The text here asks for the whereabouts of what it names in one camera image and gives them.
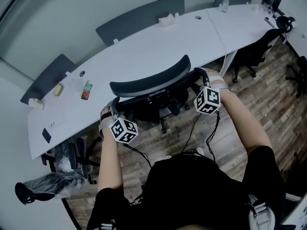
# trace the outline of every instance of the black t-shirt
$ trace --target black t-shirt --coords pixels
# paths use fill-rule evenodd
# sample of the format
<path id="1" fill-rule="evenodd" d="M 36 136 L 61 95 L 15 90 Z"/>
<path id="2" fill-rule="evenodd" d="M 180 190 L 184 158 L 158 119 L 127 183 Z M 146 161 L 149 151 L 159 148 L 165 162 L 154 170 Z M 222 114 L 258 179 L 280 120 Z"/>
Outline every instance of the black t-shirt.
<path id="1" fill-rule="evenodd" d="M 271 148 L 251 152 L 242 183 L 229 178 L 208 158 L 177 155 L 154 164 L 143 193 L 132 203 L 113 189 L 101 190 L 87 229 L 112 219 L 117 230 L 174 230 L 191 224 L 216 230 L 249 229 L 245 205 L 250 203 L 249 194 L 271 208 L 277 229 L 285 190 Z"/>

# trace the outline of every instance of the person's arm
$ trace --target person's arm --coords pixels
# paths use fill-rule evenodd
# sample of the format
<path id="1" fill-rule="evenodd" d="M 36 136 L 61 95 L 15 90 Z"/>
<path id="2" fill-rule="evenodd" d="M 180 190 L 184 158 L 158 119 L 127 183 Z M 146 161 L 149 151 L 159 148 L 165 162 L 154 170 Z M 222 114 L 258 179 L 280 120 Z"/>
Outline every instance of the person's arm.
<path id="1" fill-rule="evenodd" d="M 111 188 L 123 193 L 123 177 L 118 157 L 117 143 L 109 128 L 104 128 L 102 133 L 104 140 L 101 148 L 98 191 L 104 188 Z"/>
<path id="2" fill-rule="evenodd" d="M 248 155 L 256 147 L 272 147 L 270 139 L 260 123 L 240 101 L 240 99 L 227 89 L 221 89 L 221 102 L 232 119 L 236 131 Z"/>

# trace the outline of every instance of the person's hand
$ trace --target person's hand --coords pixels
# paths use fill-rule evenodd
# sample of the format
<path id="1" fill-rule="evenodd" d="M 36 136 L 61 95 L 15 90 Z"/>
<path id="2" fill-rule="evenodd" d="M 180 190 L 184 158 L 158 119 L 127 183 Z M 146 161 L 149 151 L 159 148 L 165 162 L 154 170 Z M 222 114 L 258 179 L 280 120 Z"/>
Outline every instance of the person's hand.
<path id="1" fill-rule="evenodd" d="M 227 83 L 224 81 L 219 72 L 204 68 L 210 81 L 211 88 L 220 89 L 221 102 L 223 103 L 227 96 L 231 93 Z"/>

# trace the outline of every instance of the shoe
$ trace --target shoe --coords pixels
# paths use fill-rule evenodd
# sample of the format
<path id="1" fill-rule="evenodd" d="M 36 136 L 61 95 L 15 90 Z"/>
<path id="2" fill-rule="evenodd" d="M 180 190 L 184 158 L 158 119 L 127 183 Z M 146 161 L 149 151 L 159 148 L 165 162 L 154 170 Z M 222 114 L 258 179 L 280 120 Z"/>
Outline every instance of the shoe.
<path id="1" fill-rule="evenodd" d="M 202 148 L 196 148 L 195 150 L 196 150 L 200 155 L 204 156 L 204 152 L 203 152 L 203 149 L 202 149 Z"/>

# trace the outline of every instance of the white cable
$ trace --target white cable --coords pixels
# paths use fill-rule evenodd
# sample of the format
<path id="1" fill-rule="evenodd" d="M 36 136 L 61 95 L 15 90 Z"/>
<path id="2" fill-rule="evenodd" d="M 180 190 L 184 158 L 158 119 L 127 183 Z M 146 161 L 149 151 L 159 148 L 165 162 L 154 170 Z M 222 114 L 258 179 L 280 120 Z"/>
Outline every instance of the white cable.
<path id="1" fill-rule="evenodd" d="M 227 56 L 227 49 L 226 49 L 226 45 L 225 45 L 225 43 L 224 43 L 224 41 L 223 41 L 223 39 L 222 39 L 222 36 L 220 35 L 220 33 L 218 32 L 218 30 L 216 29 L 216 26 L 215 26 L 215 24 L 214 24 L 213 20 L 211 19 L 211 17 L 210 17 L 210 15 L 209 15 L 209 12 L 208 12 L 208 10 L 207 10 L 207 9 L 206 9 L 206 12 L 207 12 L 208 17 L 209 17 L 209 19 L 211 20 L 211 22 L 212 22 L 212 24 L 213 24 L 214 28 L 215 28 L 216 33 L 219 35 L 219 37 L 220 37 L 220 39 L 221 39 L 221 41 L 222 41 L 222 44 L 223 44 L 223 46 L 224 46 L 224 50 L 225 50 L 225 57 L 224 57 L 224 62 L 223 62 L 223 65 L 222 65 L 222 69 L 223 69 L 224 64 L 225 64 L 225 61 L 226 61 L 226 56 Z"/>

